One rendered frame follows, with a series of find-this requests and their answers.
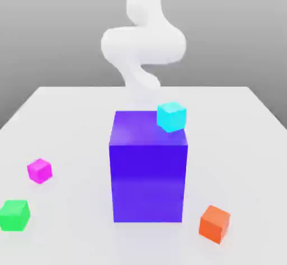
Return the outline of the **small cyan cube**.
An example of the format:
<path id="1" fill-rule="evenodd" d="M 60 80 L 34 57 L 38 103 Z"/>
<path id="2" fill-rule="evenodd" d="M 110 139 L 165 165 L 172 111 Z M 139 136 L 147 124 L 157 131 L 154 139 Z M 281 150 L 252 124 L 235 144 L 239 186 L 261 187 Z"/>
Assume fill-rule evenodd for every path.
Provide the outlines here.
<path id="1" fill-rule="evenodd" d="M 187 110 L 177 102 L 158 105 L 157 125 L 168 133 L 183 130 L 186 126 Z"/>

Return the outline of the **small magenta cube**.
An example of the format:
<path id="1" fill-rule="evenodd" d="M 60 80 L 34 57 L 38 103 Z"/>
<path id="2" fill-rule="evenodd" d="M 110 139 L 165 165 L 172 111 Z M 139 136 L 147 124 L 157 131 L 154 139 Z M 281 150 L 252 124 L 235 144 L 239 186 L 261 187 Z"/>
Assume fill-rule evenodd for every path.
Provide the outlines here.
<path id="1" fill-rule="evenodd" d="M 52 165 L 41 158 L 27 165 L 29 178 L 37 184 L 49 180 L 52 176 Z"/>

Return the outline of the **small orange cube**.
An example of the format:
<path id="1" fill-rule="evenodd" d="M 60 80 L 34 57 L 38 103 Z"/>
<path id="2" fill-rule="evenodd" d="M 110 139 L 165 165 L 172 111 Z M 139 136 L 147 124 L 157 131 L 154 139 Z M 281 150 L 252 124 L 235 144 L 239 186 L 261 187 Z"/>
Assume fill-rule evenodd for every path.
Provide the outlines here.
<path id="1" fill-rule="evenodd" d="M 210 205 L 200 218 L 199 234 L 220 244 L 227 233 L 229 221 L 228 212 Z"/>

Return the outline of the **small green cube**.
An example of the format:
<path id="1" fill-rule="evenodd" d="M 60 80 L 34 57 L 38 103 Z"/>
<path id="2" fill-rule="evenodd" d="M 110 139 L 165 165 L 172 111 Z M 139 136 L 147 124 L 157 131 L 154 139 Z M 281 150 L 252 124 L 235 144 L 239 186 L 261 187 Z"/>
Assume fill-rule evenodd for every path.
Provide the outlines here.
<path id="1" fill-rule="evenodd" d="M 23 231 L 30 219 L 30 208 L 26 200 L 7 200 L 0 208 L 2 231 Z"/>

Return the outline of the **large purple box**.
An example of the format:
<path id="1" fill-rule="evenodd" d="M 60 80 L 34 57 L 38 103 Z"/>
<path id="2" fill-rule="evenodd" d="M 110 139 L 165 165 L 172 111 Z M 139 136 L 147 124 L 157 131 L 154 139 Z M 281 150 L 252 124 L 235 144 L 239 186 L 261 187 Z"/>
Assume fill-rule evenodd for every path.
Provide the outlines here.
<path id="1" fill-rule="evenodd" d="M 116 111 L 109 141 L 113 220 L 181 222 L 188 143 L 155 111 Z"/>

